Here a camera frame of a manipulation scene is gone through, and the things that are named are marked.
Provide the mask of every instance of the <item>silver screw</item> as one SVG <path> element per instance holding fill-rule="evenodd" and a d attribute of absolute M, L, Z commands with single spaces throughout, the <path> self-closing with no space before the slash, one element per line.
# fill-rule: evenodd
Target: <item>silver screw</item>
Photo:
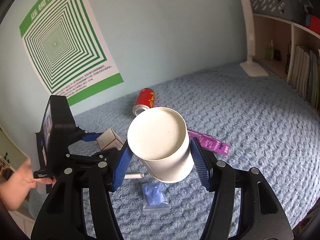
<path fill-rule="evenodd" d="M 71 168 L 66 168 L 65 170 L 64 170 L 64 173 L 65 174 L 70 174 L 72 172 L 72 169 Z"/>
<path fill-rule="evenodd" d="M 224 161 L 217 161 L 217 165 L 223 168 L 226 166 L 226 163 Z"/>
<path fill-rule="evenodd" d="M 252 168 L 252 169 L 251 169 L 251 172 L 252 172 L 253 174 L 258 174 L 258 173 L 259 173 L 259 170 L 258 170 L 257 168 Z"/>
<path fill-rule="evenodd" d="M 98 167 L 99 167 L 99 168 L 104 168 L 105 166 L 107 166 L 107 163 L 106 163 L 106 162 L 99 162 L 99 163 L 98 163 Z"/>

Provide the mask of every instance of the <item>white stick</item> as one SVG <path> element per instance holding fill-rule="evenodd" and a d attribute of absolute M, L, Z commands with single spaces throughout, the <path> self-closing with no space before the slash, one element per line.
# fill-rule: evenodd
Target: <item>white stick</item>
<path fill-rule="evenodd" d="M 144 177 L 144 173 L 128 173 L 124 176 L 125 179 L 141 179 Z"/>

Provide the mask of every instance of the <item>small cardboard box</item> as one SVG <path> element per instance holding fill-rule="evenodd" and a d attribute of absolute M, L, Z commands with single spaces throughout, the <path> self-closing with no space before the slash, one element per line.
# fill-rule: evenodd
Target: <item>small cardboard box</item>
<path fill-rule="evenodd" d="M 111 148 L 117 148 L 121 150 L 123 141 L 111 128 L 106 130 L 102 135 L 97 138 L 97 143 L 100 150 L 108 150 Z"/>

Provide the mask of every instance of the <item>red soda can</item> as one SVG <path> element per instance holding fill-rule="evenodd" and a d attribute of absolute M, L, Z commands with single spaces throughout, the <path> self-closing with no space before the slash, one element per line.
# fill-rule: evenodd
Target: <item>red soda can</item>
<path fill-rule="evenodd" d="M 137 100 L 132 109 L 133 114 L 138 116 L 138 114 L 142 113 L 145 110 L 148 110 L 153 107 L 153 103 L 155 101 L 155 93 L 150 88 L 144 88 L 140 91 Z"/>

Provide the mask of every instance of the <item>blue textured blanket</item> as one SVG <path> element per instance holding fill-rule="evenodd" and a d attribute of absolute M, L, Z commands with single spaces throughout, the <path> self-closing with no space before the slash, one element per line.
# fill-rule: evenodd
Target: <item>blue textured blanket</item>
<path fill-rule="evenodd" d="M 270 183 L 289 222 L 294 227 L 315 204 L 319 192 L 319 117 L 294 89 L 278 76 L 248 77 L 238 64 L 216 67 L 152 87 L 156 106 L 177 110 L 187 126 L 228 142 L 228 156 L 217 155 L 232 167 L 258 167 Z M 126 139 L 133 120 L 137 93 L 118 98 L 75 117 L 81 128 L 103 132 L 112 128 Z M 96 142 L 76 143 L 71 153 L 91 155 Z M 128 172 L 146 172 L 132 158 Z M 153 181 L 127 179 L 112 194 L 113 208 L 124 239 L 199 239 L 213 193 L 201 186 L 195 168 L 179 183 L 165 184 L 171 212 L 142 214 L 142 184 Z M 88 192 L 84 194 L 86 225 L 94 236 Z M 32 191 L 30 212 L 37 215 L 44 196 Z M 240 192 L 236 192 L 230 235 L 236 233 Z"/>

